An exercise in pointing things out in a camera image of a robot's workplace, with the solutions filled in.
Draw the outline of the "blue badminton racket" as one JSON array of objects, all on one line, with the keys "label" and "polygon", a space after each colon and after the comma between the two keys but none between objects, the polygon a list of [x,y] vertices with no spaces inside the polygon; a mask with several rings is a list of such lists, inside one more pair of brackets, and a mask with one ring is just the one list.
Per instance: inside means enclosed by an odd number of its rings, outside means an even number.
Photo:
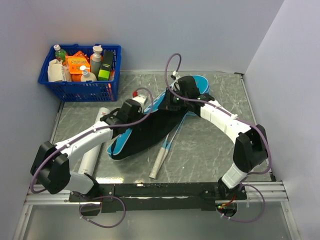
[{"label": "blue badminton racket", "polygon": [[157,178],[157,174],[161,168],[161,166],[163,165],[169,151],[170,151],[170,148],[171,148],[171,145],[173,143],[173,140],[175,139],[177,133],[179,132],[184,120],[185,120],[186,116],[184,116],[181,120],[181,122],[179,123],[179,125],[177,126],[174,134],[172,135],[172,138],[170,141],[168,141],[168,138],[170,136],[170,134],[168,133],[164,139],[164,142],[162,143],[162,146],[157,154],[157,157],[156,157],[156,160],[153,164],[153,167],[151,169],[151,172],[149,174],[149,178],[151,179],[156,179]]}]

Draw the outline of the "blue plastic basket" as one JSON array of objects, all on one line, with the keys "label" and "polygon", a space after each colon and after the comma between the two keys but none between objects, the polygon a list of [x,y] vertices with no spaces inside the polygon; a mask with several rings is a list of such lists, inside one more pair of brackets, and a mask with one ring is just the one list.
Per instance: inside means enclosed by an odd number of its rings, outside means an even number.
[{"label": "blue plastic basket", "polygon": [[46,86],[62,102],[115,102],[118,99],[120,83],[120,68],[122,61],[122,47],[118,44],[103,44],[103,50],[113,52],[111,69],[115,71],[111,81],[93,82],[50,82],[48,80],[48,66],[56,58],[54,47],[51,46],[38,77],[38,83]]}]

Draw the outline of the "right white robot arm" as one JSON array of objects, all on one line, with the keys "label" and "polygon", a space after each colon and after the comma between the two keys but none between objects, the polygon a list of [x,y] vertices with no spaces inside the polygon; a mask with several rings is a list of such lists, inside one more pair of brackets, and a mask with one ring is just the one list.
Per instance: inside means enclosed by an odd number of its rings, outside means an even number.
[{"label": "right white robot arm", "polygon": [[256,166],[271,159],[264,127],[239,119],[213,96],[200,93],[192,75],[176,78],[172,85],[168,84],[158,107],[167,111],[188,110],[212,123],[233,142],[233,163],[218,181],[218,193],[223,199],[230,199],[241,182],[255,174]]}]

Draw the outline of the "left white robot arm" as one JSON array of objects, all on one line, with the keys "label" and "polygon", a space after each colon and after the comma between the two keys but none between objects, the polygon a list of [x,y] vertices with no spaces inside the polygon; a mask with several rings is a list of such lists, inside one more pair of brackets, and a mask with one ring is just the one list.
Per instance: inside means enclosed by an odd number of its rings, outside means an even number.
[{"label": "left white robot arm", "polygon": [[70,164],[141,123],[147,99],[143,95],[128,98],[120,108],[104,115],[81,133],[55,144],[49,141],[41,144],[30,170],[32,180],[38,181],[52,195],[69,190],[80,193],[87,201],[95,200],[99,195],[99,183],[91,173],[71,171]]}]

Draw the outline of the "white shuttlecock tube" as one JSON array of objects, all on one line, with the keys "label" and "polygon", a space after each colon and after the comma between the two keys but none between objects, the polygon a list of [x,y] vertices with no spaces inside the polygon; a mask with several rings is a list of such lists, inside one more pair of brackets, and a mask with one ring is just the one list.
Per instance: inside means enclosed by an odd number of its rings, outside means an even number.
[{"label": "white shuttlecock tube", "polygon": [[[100,121],[100,118],[110,113],[110,110],[105,107],[100,107],[98,114],[95,119],[95,123]],[[96,163],[98,160],[98,156],[100,154],[102,144],[99,144],[86,152],[81,160],[78,173],[79,174],[88,174],[90,176],[93,175],[94,169],[96,167]]]}]

